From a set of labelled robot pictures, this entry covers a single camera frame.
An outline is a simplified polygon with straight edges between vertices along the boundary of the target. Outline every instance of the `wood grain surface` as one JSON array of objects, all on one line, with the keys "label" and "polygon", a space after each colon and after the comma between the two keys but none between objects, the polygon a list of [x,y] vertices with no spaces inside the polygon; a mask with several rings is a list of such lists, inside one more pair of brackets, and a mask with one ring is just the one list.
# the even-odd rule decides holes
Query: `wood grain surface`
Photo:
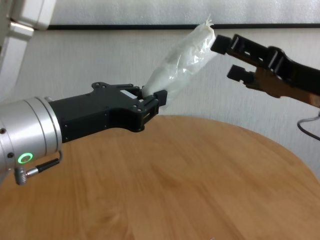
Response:
[{"label": "wood grain surface", "polygon": [[319,182],[249,130],[158,116],[143,132],[110,129],[63,151],[25,186],[4,181],[1,240],[320,239]]}]

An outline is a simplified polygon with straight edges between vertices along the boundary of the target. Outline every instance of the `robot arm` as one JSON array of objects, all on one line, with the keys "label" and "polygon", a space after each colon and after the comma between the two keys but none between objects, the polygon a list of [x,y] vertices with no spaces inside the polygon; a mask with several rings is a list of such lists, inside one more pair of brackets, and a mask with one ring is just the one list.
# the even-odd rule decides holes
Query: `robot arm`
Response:
[{"label": "robot arm", "polygon": [[[34,97],[0,106],[0,174],[14,170],[16,183],[58,164],[62,143],[110,128],[141,132],[166,104],[167,91],[142,98],[132,84],[95,82],[93,91],[57,101]],[[24,164],[59,152],[53,159],[30,170]]]},{"label": "robot arm", "polygon": [[320,70],[292,61],[280,48],[264,47],[236,34],[232,39],[218,35],[211,50],[256,67],[255,72],[247,72],[233,65],[228,78],[275,98],[286,96],[320,108]]}]

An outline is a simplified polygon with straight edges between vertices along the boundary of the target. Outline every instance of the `metal cylinder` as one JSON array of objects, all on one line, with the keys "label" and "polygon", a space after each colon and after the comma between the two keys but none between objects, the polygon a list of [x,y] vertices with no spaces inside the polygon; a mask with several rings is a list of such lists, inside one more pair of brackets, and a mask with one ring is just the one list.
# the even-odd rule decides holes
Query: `metal cylinder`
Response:
[{"label": "metal cylinder", "polygon": [[58,120],[44,98],[0,105],[0,174],[55,153],[61,145]]}]

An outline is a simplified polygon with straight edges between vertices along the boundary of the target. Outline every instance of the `screw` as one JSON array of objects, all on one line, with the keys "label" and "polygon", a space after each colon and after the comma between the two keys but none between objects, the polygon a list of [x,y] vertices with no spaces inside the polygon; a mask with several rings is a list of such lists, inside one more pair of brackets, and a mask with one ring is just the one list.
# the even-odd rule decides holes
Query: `screw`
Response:
[{"label": "screw", "polygon": [[7,157],[9,159],[12,159],[14,156],[15,156],[15,154],[13,152],[9,152],[8,155],[7,155]]}]

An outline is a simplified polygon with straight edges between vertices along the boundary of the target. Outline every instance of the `white robot part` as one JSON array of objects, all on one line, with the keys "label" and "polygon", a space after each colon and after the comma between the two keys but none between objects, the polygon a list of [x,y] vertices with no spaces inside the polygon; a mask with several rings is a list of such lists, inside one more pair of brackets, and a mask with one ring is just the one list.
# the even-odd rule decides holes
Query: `white robot part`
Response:
[{"label": "white robot part", "polygon": [[56,0],[0,0],[0,102],[16,85],[34,29],[50,24]]}]

